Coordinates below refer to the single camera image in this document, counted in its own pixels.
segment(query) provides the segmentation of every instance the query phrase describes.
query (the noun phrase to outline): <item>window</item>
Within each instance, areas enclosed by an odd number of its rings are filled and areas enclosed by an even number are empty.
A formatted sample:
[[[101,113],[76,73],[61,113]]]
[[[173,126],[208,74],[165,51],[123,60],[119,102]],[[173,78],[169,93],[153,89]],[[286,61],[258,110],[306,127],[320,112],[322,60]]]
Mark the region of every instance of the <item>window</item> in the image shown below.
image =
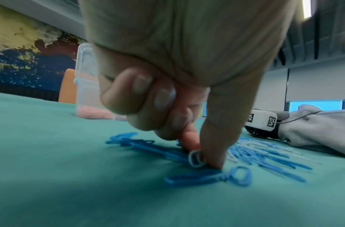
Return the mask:
[[[324,111],[342,110],[342,101],[303,101],[290,102],[290,112],[298,110],[300,105],[314,105]]]

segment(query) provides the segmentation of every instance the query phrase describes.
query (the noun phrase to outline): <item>fingernail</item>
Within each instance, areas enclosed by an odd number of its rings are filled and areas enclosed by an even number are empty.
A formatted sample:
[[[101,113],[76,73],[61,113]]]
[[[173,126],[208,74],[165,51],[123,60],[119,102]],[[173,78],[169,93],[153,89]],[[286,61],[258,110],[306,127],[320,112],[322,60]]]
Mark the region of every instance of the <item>fingernail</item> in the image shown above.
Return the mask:
[[[175,131],[182,130],[187,125],[188,117],[181,113],[173,113],[171,127]]]
[[[132,82],[132,91],[136,95],[142,95],[151,86],[151,83],[153,81],[153,77],[151,76],[143,76],[143,75],[137,75]]]
[[[154,106],[159,111],[164,111],[166,108],[172,105],[175,100],[176,91],[161,89],[157,92],[154,98]]]

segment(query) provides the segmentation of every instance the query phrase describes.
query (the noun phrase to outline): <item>gray cloth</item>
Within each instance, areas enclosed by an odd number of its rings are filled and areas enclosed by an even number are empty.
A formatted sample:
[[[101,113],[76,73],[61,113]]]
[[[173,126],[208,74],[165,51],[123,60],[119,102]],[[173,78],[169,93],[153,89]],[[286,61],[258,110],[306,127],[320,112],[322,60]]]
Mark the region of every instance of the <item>gray cloth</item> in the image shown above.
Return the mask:
[[[278,137],[291,146],[345,155],[345,110],[322,111],[316,106],[302,105],[281,123]]]

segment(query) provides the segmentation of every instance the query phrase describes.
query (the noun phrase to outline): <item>white wall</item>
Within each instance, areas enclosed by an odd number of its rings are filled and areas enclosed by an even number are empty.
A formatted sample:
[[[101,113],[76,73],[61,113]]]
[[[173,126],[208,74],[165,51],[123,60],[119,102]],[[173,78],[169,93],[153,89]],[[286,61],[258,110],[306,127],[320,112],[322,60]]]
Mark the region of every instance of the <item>white wall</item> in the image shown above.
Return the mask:
[[[345,99],[345,58],[290,68],[286,101]]]
[[[285,107],[288,69],[266,72],[257,92],[254,108],[280,110]]]

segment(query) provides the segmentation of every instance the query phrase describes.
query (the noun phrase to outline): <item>orange chair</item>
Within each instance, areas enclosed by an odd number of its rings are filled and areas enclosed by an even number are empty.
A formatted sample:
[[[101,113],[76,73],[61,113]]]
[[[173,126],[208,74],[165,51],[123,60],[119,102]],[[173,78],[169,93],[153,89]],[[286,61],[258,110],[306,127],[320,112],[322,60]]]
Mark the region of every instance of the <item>orange chair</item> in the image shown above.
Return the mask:
[[[75,70],[67,69],[61,82],[59,102],[76,104],[77,87],[74,83]]]

